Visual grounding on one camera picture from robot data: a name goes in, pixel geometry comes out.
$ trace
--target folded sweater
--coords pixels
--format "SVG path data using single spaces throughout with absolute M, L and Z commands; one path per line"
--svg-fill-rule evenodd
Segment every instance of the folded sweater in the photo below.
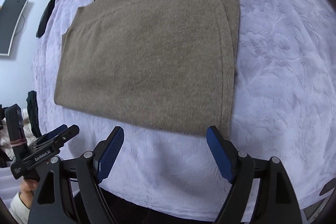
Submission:
M 55 103 L 228 138 L 238 23 L 239 0 L 95 0 L 62 36 Z

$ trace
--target bed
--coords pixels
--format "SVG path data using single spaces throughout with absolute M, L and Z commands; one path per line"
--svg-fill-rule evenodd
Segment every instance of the bed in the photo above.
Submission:
M 80 156 L 115 126 L 124 145 L 101 187 L 173 216 L 214 221 L 229 192 L 205 138 L 149 130 L 55 105 L 61 35 L 94 0 L 56 0 L 33 63 L 41 132 L 77 124 L 60 156 Z M 231 141 L 254 158 L 279 157 L 301 208 L 336 177 L 336 14 L 329 0 L 240 0 Z M 253 212 L 254 181 L 242 221 Z

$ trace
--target black screen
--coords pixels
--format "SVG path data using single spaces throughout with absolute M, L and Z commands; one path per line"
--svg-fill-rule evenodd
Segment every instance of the black screen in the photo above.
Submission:
M 27 0 L 5 0 L 0 9 L 0 54 L 7 55 L 16 22 Z

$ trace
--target blue gripper pad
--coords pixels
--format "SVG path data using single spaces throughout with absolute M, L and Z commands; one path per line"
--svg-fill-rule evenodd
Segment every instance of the blue gripper pad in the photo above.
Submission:
M 124 130 L 121 127 L 115 127 L 93 158 L 93 166 L 97 170 L 96 179 L 98 183 L 101 183 L 103 179 L 109 176 L 123 143 Z
M 206 138 L 222 177 L 233 183 L 236 178 L 237 150 L 230 141 L 223 139 L 215 126 L 208 128 Z
M 68 129 L 68 126 L 65 125 L 65 124 L 63 124 L 60 127 L 54 129 L 53 131 L 50 131 L 49 133 L 43 135 L 42 138 L 41 138 L 41 140 L 42 140 L 42 142 L 49 141 L 52 138 L 54 138 L 57 135 L 59 135 L 60 133 L 62 133 L 64 130 L 67 130 L 67 129 Z

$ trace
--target light blue wall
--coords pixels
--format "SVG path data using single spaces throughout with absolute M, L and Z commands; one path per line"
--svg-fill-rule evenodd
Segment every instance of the light blue wall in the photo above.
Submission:
M 35 53 L 35 37 L 43 11 L 50 0 L 29 0 L 20 19 L 17 31 L 22 31 L 13 40 L 9 57 L 0 56 L 0 104 L 17 103 L 26 108 L 28 91 L 32 89 L 32 62 Z

